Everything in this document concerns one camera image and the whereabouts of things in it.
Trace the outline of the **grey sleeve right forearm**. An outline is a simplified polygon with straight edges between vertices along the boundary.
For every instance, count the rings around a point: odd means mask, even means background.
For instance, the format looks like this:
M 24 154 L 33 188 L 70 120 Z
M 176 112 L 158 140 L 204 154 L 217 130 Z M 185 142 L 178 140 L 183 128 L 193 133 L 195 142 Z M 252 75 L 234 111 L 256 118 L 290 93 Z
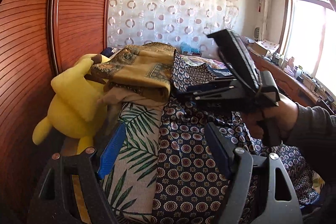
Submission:
M 297 120 L 284 143 L 297 147 L 324 182 L 335 184 L 335 116 L 319 106 L 297 108 Z

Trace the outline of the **person's right hand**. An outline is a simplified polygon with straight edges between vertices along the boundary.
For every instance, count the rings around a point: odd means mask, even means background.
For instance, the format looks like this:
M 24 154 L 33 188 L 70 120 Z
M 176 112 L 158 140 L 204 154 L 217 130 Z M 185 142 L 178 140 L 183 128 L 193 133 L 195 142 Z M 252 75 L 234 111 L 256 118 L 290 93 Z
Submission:
M 264 130 L 257 122 L 266 118 L 274 120 L 279 130 L 278 136 L 281 139 L 287 139 L 297 121 L 298 107 L 288 97 L 280 94 L 278 106 L 263 108 L 250 113 L 241 113 L 241 117 L 253 138 L 263 138 Z

